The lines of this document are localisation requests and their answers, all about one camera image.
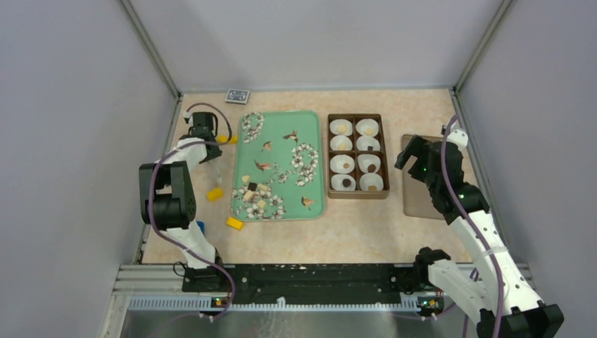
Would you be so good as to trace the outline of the brown box lid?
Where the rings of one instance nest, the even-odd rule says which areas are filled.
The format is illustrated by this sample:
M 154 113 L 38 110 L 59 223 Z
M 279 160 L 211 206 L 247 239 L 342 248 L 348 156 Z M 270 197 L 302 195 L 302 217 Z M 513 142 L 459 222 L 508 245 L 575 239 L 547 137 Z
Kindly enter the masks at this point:
M 424 182 L 416 180 L 409 173 L 411 168 L 416 168 L 416 162 L 416 157 L 410 157 L 401 171 L 403 211 L 409 217 L 444 220 L 442 214 L 432 204 L 432 198 L 429 195 L 427 185 Z

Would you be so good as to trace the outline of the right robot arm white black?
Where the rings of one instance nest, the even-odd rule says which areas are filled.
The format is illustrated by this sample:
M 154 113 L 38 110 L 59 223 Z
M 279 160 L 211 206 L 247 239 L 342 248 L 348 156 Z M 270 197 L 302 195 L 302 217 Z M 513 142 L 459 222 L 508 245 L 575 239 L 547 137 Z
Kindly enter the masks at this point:
M 427 187 L 433 207 L 465 245 L 476 281 L 447 253 L 420 249 L 413 263 L 413 282 L 422 290 L 446 292 L 476 326 L 478 337 L 554 337 L 564 323 L 556 304 L 548 305 L 521 273 L 494 224 L 480 189 L 464 180 L 463 149 L 468 136 L 457 128 L 432 142 L 414 135 L 397 156 L 402 170 Z

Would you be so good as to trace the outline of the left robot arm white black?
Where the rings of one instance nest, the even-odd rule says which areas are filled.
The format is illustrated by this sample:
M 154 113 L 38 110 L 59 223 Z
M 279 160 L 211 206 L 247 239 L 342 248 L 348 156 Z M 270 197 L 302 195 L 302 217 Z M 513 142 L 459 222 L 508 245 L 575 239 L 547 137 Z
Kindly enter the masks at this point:
M 209 291 L 223 287 L 226 273 L 218 264 L 217 249 L 196 222 L 196 198 L 190 172 L 222 154 L 216 143 L 218 118 L 214 113 L 185 113 L 189 129 L 164 157 L 139 167 L 140 212 L 143 221 L 186 259 L 183 278 Z

